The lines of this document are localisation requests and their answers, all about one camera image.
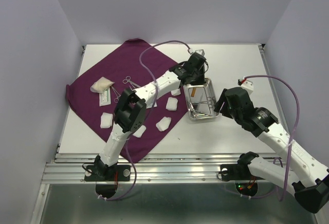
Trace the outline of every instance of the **metal frame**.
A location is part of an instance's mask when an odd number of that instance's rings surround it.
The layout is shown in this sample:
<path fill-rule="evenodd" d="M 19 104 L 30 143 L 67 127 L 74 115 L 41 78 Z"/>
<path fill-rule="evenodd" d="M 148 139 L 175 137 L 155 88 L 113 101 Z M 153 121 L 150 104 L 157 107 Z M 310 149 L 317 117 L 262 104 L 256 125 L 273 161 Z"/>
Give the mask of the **metal frame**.
<path fill-rule="evenodd" d="M 266 71 L 267 75 L 271 75 L 271 73 L 269 71 L 269 68 L 268 68 L 266 58 L 265 58 L 264 48 L 263 48 L 262 45 L 259 45 L 258 48 L 259 48 L 259 52 L 261 53 L 261 57 L 262 57 L 262 60 L 263 60 L 265 71 Z M 279 111 L 281 124 L 282 124 L 282 126 L 285 130 L 289 131 L 289 128 L 288 128 L 288 125 L 287 125 L 287 122 L 286 122 L 286 118 L 284 116 L 283 109 L 282 109 L 282 106 L 281 106 L 281 102 L 280 102 L 280 99 L 279 99 L 279 96 L 278 96 L 278 93 L 277 93 L 277 90 L 276 90 L 276 86 L 274 85 L 274 79 L 268 79 L 268 80 L 269 80 L 269 86 L 271 86 L 271 90 L 272 90 L 272 93 L 273 93 L 273 96 L 274 96 L 274 101 L 276 102 L 276 105 L 277 105 L 277 108 L 278 108 L 278 111 Z"/>
<path fill-rule="evenodd" d="M 239 156 L 240 154 L 172 155 L 172 157 L 167 155 L 165 158 L 149 156 L 135 164 L 138 172 L 137 183 L 219 183 L 216 176 L 221 170 L 221 164 L 236 163 Z M 275 154 L 260 154 L 260 156 L 273 161 Z M 95 182 L 84 181 L 85 171 L 82 169 L 82 163 L 91 161 L 93 160 L 48 163 L 41 184 L 95 184 Z M 119 159 L 119 164 L 127 163 L 123 158 Z M 135 177 L 134 172 L 131 172 L 131 175 L 132 178 Z M 121 183 L 131 184 L 132 180 Z"/>
<path fill-rule="evenodd" d="M 31 222 L 30 222 L 31 224 L 40 223 L 40 221 L 41 221 L 43 209 L 45 207 L 46 200 L 47 200 L 49 186 L 50 186 L 49 184 L 42 184 L 42 183 L 40 185 L 38 197 L 36 199 L 34 210 L 32 213 L 32 218 L 31 218 Z"/>

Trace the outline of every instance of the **white gauze pad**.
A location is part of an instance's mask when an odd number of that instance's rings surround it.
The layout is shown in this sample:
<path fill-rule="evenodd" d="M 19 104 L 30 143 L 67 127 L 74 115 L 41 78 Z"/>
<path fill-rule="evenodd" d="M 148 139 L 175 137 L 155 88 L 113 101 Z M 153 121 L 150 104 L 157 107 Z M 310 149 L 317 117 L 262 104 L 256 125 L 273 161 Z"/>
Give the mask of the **white gauze pad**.
<path fill-rule="evenodd" d="M 136 138 L 140 138 L 145 132 L 145 130 L 146 130 L 146 126 L 142 125 L 137 131 L 135 131 L 133 136 L 135 136 Z"/>
<path fill-rule="evenodd" d="M 177 103 L 178 103 L 178 100 L 176 98 L 169 97 L 167 105 L 166 105 L 166 109 L 169 111 L 176 111 Z"/>
<path fill-rule="evenodd" d="M 112 126 L 113 115 L 103 113 L 101 116 L 101 128 L 110 128 Z"/>
<path fill-rule="evenodd" d="M 174 96 L 174 97 L 179 96 L 180 95 L 180 89 L 172 90 L 171 95 Z"/>
<path fill-rule="evenodd" d="M 163 117 L 158 123 L 156 123 L 156 127 L 160 132 L 167 130 L 171 122 L 171 118 Z"/>

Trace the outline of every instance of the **purple cloth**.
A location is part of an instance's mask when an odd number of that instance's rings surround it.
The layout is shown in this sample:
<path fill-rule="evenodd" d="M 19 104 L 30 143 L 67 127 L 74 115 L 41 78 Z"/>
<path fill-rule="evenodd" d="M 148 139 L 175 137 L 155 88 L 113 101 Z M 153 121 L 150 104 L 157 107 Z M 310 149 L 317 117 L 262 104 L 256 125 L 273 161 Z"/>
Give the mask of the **purple cloth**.
<path fill-rule="evenodd" d="M 115 82 L 113 86 L 119 93 L 122 93 L 125 88 L 129 88 L 129 84 L 122 83 L 126 76 L 130 76 L 131 80 L 140 86 L 150 83 L 152 81 L 151 76 L 138 61 L 139 55 L 148 47 L 150 45 L 141 39 L 128 40 L 78 77 L 71 85 L 66 86 L 66 99 L 71 109 L 105 142 L 108 140 L 112 128 L 100 128 L 101 115 L 102 113 L 113 114 L 116 106 L 114 103 L 116 95 L 111 89 L 111 105 L 100 107 L 99 94 L 91 92 L 90 87 L 101 77 Z M 155 48 L 148 50 L 142 60 L 156 78 L 176 64 L 171 58 Z M 186 113 L 187 107 L 182 89 L 181 95 L 175 97 L 178 99 L 177 111 L 166 110 L 168 97 L 171 97 L 170 93 L 157 100 L 158 106 L 153 109 L 145 122 L 144 125 L 147 129 L 142 137 L 131 136 L 129 152 L 133 162 L 138 162 L 146 156 Z M 155 124 L 164 116 L 171 117 L 171 123 L 166 131 L 160 132 Z M 124 150 L 121 151 L 121 155 L 127 159 Z"/>

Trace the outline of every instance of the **glass panel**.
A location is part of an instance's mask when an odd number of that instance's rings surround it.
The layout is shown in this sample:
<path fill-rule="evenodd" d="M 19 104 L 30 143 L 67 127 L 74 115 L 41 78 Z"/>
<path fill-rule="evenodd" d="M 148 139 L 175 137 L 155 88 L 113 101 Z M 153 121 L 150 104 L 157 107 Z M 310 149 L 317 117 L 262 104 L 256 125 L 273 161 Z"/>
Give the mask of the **glass panel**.
<path fill-rule="evenodd" d="M 234 190 L 234 184 L 225 184 Z M 129 185 L 120 185 L 120 192 Z M 259 193 L 273 189 L 260 183 Z M 248 200 L 224 190 L 224 184 L 143 184 L 124 200 L 97 199 L 94 185 L 51 185 L 41 223 L 316 223 L 313 214 L 287 194 Z"/>

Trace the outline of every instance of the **stainless steel tray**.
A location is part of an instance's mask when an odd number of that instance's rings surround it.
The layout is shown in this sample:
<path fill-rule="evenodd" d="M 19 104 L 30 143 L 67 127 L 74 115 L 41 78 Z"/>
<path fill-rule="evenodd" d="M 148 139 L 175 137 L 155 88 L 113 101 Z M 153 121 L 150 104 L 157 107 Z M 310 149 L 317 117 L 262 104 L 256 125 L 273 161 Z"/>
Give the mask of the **stainless steel tray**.
<path fill-rule="evenodd" d="M 214 119 L 219 113 L 214 111 L 216 95 L 210 78 L 203 85 L 185 85 L 184 93 L 191 120 Z"/>

